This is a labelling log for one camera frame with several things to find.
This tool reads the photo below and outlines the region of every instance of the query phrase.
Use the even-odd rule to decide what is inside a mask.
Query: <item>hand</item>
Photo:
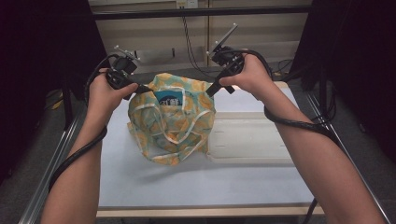
[[[106,68],[101,68],[99,72],[104,73],[106,70]],[[110,117],[113,110],[120,105],[122,98],[133,93],[137,86],[136,83],[133,83],[120,90],[114,90],[108,85],[105,75],[99,75],[90,86],[88,111],[100,116]]]
[[[252,94],[257,93],[262,86],[268,82],[272,82],[268,76],[262,62],[251,54],[244,54],[245,65],[242,72],[232,77],[223,77],[219,80],[222,86],[237,85],[242,90]]]

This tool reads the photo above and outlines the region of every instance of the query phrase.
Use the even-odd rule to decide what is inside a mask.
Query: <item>patterned bag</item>
[[[206,93],[209,83],[159,74],[129,104],[129,131],[141,153],[150,161],[176,165],[193,151],[207,152],[207,137],[213,127],[215,106]],[[149,146],[166,154],[151,156]]]

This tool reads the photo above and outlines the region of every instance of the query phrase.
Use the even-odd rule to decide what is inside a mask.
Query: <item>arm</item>
[[[93,81],[87,116],[69,156],[103,130],[122,97],[136,88],[136,84],[131,84],[121,90],[113,90],[104,75]],[[59,176],[44,206],[42,223],[94,223],[99,201],[101,149],[102,142]]]
[[[274,84],[255,56],[246,55],[241,74],[224,77],[220,84],[238,85],[252,93],[277,117],[311,123]],[[384,223],[355,167],[332,140],[303,129],[281,124],[276,127],[329,223]]]

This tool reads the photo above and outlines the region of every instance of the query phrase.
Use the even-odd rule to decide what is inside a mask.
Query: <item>blue label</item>
[[[183,94],[181,91],[155,91],[160,105],[183,105]]]

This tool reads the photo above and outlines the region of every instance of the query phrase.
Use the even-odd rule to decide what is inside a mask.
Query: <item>white tabletop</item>
[[[295,103],[289,88],[282,90],[289,92]],[[216,108],[242,102],[227,94],[215,98]],[[233,100],[219,98],[221,95]],[[192,153],[177,166],[148,161],[128,132],[128,104],[122,101],[107,127],[99,209],[240,207],[312,201],[313,195],[294,166],[214,163],[201,152]]]

